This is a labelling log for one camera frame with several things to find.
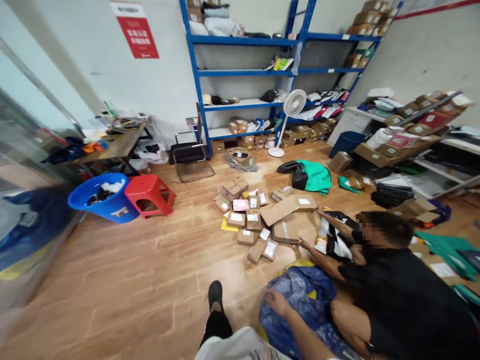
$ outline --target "hand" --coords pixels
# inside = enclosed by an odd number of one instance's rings
[[[265,301],[282,318],[285,318],[293,308],[289,305],[284,296],[278,291],[268,288],[265,291]]]

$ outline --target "white standing fan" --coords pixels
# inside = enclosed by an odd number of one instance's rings
[[[285,151],[280,148],[280,142],[282,141],[282,136],[284,135],[285,127],[287,126],[287,121],[289,117],[294,117],[300,113],[307,102],[307,94],[303,90],[293,90],[289,93],[283,102],[283,112],[285,113],[285,120],[283,121],[283,126],[281,128],[280,137],[278,138],[278,144],[276,147],[271,147],[268,149],[268,153],[276,158],[281,158],[285,155]]]

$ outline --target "blue trash bin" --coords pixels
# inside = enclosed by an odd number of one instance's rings
[[[116,194],[110,196],[104,201],[87,205],[89,198],[99,191],[99,187],[103,183],[121,183],[122,180],[125,180],[125,183]],[[129,179],[125,174],[118,172],[96,176],[85,181],[82,185],[72,191],[68,197],[68,206],[76,210],[97,214],[102,218],[118,224],[128,223],[140,215],[125,195],[125,188],[128,183]]]
[[[355,131],[342,132],[331,150],[330,159],[333,159],[340,151],[350,154],[359,144],[365,141],[365,138],[365,135]]]

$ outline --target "red plastic stool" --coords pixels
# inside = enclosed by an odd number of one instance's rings
[[[168,193],[167,199],[163,197],[166,193]],[[172,204],[175,194],[155,174],[132,177],[126,186],[125,195],[144,219],[152,215],[170,216],[174,212]],[[145,200],[150,200],[157,209],[142,210]]]

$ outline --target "pink box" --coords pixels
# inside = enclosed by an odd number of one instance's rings
[[[420,136],[408,132],[401,132],[392,136],[388,141],[389,145],[397,148],[411,148],[415,142],[420,139]]]
[[[233,200],[233,211],[246,211],[249,209],[249,201],[245,199]]]

